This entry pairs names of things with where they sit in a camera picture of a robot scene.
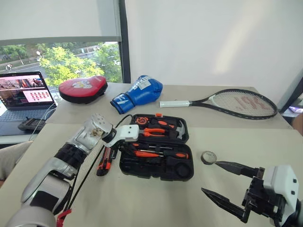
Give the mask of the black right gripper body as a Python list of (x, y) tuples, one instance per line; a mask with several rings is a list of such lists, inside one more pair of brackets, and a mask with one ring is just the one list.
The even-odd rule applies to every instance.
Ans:
[(286, 201), (280, 194), (276, 194), (270, 189), (265, 189), (263, 175), (265, 169), (260, 167), (256, 176), (252, 178), (249, 188), (246, 190), (242, 206), (244, 214), (241, 221), (246, 223), (250, 212), (253, 211), (259, 215), (271, 218), (273, 222), (282, 221)]

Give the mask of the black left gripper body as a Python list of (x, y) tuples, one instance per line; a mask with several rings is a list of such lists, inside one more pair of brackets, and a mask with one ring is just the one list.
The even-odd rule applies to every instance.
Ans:
[(127, 146), (125, 145), (125, 142), (123, 141), (118, 141), (117, 143), (115, 143), (112, 147), (111, 150), (113, 150), (114, 152), (126, 152), (127, 151)]

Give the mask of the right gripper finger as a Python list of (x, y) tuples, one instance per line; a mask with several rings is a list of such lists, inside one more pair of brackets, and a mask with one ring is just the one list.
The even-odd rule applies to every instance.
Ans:
[(217, 161), (215, 164), (224, 170), (236, 175), (244, 175), (246, 177), (253, 178), (258, 174), (258, 168), (252, 168), (236, 162)]
[(218, 207), (222, 208), (223, 210), (229, 212), (230, 214), (236, 216), (240, 221), (243, 223), (248, 222), (248, 218), (250, 215), (250, 210), (245, 210), (233, 203), (230, 200), (216, 192), (208, 190), (206, 188), (201, 188), (201, 191), (211, 200), (213, 201)]

